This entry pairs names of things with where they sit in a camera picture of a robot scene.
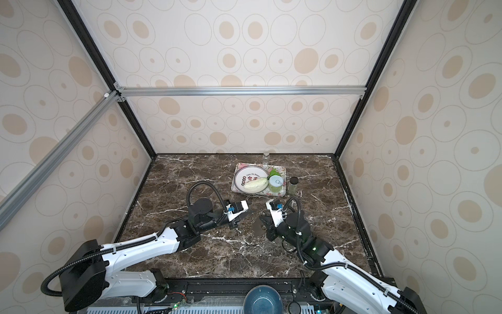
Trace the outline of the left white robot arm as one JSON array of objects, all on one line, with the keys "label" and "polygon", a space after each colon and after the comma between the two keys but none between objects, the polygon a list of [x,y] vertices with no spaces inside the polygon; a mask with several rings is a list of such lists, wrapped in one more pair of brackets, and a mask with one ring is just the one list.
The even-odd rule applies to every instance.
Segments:
[{"label": "left white robot arm", "polygon": [[41,284],[47,296],[61,297],[67,312],[76,312],[98,300],[123,296],[146,297],[165,285],[158,270],[129,272],[130,266],[194,246],[202,233],[220,226],[237,226],[249,206],[246,201],[223,202],[221,214],[207,198],[188,206],[185,217],[168,221],[162,230],[125,242],[82,244],[64,266]]}]

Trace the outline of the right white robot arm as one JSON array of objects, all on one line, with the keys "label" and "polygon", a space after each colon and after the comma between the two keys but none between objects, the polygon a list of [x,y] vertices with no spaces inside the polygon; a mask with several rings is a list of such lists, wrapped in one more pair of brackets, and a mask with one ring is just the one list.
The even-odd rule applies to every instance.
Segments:
[{"label": "right white robot arm", "polygon": [[349,261],[332,245],[312,235],[303,218],[282,214],[260,216],[267,238],[280,238],[296,248],[301,263],[314,274],[311,282],[320,296],[341,303],[356,313],[426,313],[418,294],[400,290]]}]

